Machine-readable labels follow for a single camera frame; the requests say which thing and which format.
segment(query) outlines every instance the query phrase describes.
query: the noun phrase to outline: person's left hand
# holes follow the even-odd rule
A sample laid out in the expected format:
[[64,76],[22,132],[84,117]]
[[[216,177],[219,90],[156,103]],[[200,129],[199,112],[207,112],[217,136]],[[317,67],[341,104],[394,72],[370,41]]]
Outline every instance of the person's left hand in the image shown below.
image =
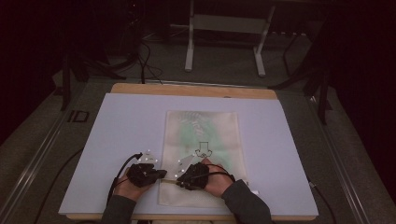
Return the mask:
[[[208,158],[204,158],[201,163],[209,167],[209,173],[225,173],[220,164],[213,166],[212,161],[210,161]],[[210,175],[205,186],[205,190],[211,193],[213,196],[220,198],[224,191],[230,187],[232,183],[233,181],[227,175]]]
[[142,188],[135,186],[131,181],[129,181],[128,173],[129,167],[126,169],[124,175],[119,178],[118,185],[114,189],[113,195],[120,195],[137,202],[137,200],[144,194],[152,185],[148,185]]

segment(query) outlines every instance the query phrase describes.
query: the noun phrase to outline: white metal frame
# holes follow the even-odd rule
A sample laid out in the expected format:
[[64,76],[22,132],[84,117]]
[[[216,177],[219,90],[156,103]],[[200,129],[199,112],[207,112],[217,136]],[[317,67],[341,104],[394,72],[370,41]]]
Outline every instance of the white metal frame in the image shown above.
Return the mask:
[[259,77],[265,76],[264,65],[262,63],[262,46],[274,15],[275,6],[271,6],[267,19],[249,19],[236,17],[211,16],[194,14],[194,0],[190,0],[190,25],[189,25],[189,45],[187,47],[186,72],[192,71],[192,61],[194,55],[194,29],[213,30],[226,32],[240,32],[261,35],[260,43],[253,48],[256,59]]

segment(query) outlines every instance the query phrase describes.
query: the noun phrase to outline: black backdrop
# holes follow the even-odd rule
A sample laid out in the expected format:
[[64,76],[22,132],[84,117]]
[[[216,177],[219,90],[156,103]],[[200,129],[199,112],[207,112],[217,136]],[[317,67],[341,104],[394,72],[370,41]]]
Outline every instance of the black backdrop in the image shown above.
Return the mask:
[[[98,1],[102,5],[97,10],[111,8],[117,12],[121,5],[105,7],[109,2]],[[350,2],[352,8],[332,18],[324,31],[328,38],[321,44],[330,60],[331,83],[396,201],[396,137],[393,136],[396,133],[393,44],[396,3]],[[186,24],[188,1],[170,3],[171,22]],[[99,20],[94,22],[98,26],[92,25],[90,7],[88,1],[0,2],[0,143],[53,91],[50,77],[61,67],[67,39],[74,38],[72,35],[61,38],[60,24],[66,30],[78,29],[67,33],[79,34],[81,46],[92,57],[106,59],[101,46],[109,37],[99,25],[106,22]],[[160,18],[162,14],[163,11],[156,15]],[[74,16],[73,20],[67,20],[70,15]],[[112,21],[122,21],[119,11],[109,15]]]

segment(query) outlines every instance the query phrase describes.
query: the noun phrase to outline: gray carpet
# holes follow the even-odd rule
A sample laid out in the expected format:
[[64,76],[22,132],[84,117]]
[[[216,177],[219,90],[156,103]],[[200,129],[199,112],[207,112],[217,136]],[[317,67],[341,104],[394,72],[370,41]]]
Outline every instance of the gray carpet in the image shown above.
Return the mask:
[[[235,41],[218,43],[207,40],[207,38],[197,39],[193,70],[190,73],[184,72],[187,50],[185,35],[176,35],[168,43],[148,41],[150,47],[148,65],[163,70],[160,73],[160,70],[151,68],[154,75],[158,76],[154,77],[152,82],[157,83],[159,82],[157,78],[160,78],[163,82],[193,82],[265,88],[288,78],[281,61],[281,55],[289,41],[289,38],[282,35],[268,37],[265,42],[265,52],[262,54],[267,72],[265,78],[257,77],[251,48],[251,43],[254,41],[250,40],[243,44],[231,45]],[[288,53],[291,69],[299,64],[308,48],[309,41],[301,36]],[[148,50],[142,47],[141,51],[142,57],[145,58],[148,55]],[[117,60],[117,57],[112,57],[112,62]],[[140,68],[136,64],[126,71],[120,71],[120,74],[128,77],[127,82],[138,82]],[[146,76],[152,76],[148,69]],[[102,77],[92,71],[92,78],[83,86],[82,93],[74,91],[75,102],[70,105],[70,109],[89,111],[90,117],[85,123],[62,123],[41,169],[17,206],[9,223],[34,222],[39,206],[62,164],[84,147],[103,97],[115,82],[117,81]],[[318,122],[315,109],[313,109],[315,105],[302,94],[301,87],[303,85],[302,81],[277,93],[286,112],[306,174],[327,199],[335,213],[337,223],[395,223],[394,203],[380,182],[359,137],[336,98],[335,91],[330,90],[329,103],[332,110],[327,111],[328,125],[324,127]],[[70,111],[59,112],[61,104],[61,97],[49,96],[1,146],[1,206],[16,184],[25,164],[40,148],[51,125],[63,115],[68,117]],[[347,172],[348,180],[353,184],[354,190],[361,199],[364,208],[363,214],[365,214],[363,218],[356,216],[353,206],[348,201],[347,189],[343,184],[345,180],[340,177],[337,164],[334,164],[334,155],[339,156],[343,165],[342,171]],[[78,157],[79,154],[61,172],[45,201],[38,223],[75,223],[57,212],[78,163]],[[325,202],[314,189],[313,194],[318,205],[319,216],[309,223],[333,223]]]

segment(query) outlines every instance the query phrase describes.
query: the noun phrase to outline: white tabletop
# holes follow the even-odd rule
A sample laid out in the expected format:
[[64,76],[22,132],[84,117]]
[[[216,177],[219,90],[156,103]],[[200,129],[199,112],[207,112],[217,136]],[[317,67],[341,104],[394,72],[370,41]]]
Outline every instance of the white tabletop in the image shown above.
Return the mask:
[[[148,149],[156,158],[162,157],[168,110],[236,112],[249,187],[260,193],[259,197],[268,204],[272,216],[312,219],[318,215],[277,99],[119,93],[106,95],[59,213],[69,216],[102,214],[111,182],[126,159]],[[140,199],[134,210],[136,215],[163,218],[230,214],[226,208],[159,205],[158,187],[157,183]]]

